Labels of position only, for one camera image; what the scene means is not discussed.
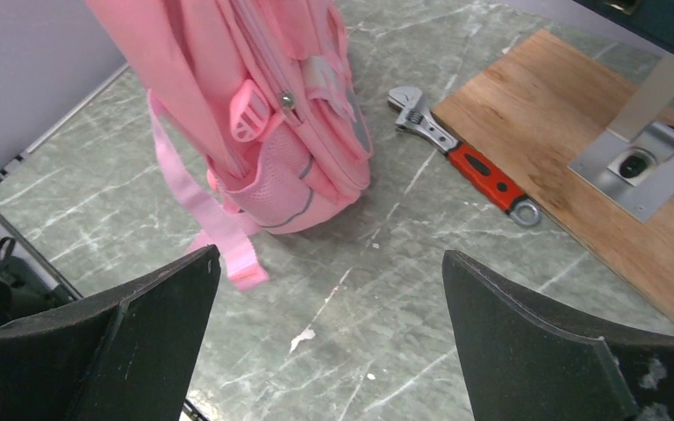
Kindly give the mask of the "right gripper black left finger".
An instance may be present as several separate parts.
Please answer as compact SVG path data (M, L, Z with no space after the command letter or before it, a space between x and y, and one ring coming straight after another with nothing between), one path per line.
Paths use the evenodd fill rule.
M0 420L177 420L216 296L203 247L0 327Z

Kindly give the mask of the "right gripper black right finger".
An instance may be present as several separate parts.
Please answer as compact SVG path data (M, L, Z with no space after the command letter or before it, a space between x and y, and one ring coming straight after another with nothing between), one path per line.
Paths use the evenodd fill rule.
M674 336L620 325L448 250L442 279L477 420L674 420Z

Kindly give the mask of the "pink student backpack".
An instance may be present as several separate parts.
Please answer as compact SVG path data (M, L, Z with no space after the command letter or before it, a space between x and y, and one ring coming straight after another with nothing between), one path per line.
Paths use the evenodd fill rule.
M333 1L92 1L142 82L176 200L239 290L268 280L253 234L300 232L355 203L373 145Z

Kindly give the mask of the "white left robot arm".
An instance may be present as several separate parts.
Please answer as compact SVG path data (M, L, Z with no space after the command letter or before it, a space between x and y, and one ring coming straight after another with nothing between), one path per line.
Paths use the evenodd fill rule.
M13 237L0 239L0 327L75 301L62 287L49 289L26 260L13 254L16 245Z

